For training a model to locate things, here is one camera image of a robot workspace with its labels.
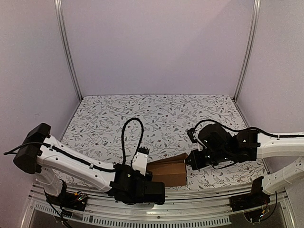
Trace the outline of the brown cardboard box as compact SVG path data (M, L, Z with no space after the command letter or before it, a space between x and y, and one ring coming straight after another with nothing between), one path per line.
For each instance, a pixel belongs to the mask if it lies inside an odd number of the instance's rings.
M163 182L165 187L181 187L187 184L186 153L152 161L147 171L152 172L152 181Z

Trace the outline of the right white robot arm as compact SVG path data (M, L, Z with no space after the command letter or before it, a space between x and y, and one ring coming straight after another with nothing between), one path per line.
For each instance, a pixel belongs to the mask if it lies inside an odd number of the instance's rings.
M303 133L267 133L256 127L236 130L217 122L203 127L199 133L192 127L187 135L197 149L190 152L185 162L192 170L212 166L222 162L230 165L270 157L296 156L297 160L270 175L255 179L257 189L246 195L249 207L256 207L264 199L264 194L274 194L285 186L292 185L304 176L304 135Z

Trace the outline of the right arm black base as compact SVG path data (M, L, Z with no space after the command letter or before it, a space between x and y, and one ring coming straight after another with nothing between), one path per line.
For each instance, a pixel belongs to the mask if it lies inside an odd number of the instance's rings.
M253 180L251 191L246 194L236 195L229 198L229 205L232 211L240 211L270 203L270 195L263 192L263 176Z

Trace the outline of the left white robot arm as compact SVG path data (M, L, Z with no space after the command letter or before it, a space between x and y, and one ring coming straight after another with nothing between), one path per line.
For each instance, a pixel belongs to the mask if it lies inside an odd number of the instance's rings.
M62 144L50 134L51 127L41 123L32 129L23 144L5 152L13 154L13 163L23 172L35 174L46 195L60 206L67 206L71 197L66 183L54 170L82 180L125 204L165 203L165 185L152 181L147 171L149 149L138 146L131 163L107 163L89 158Z

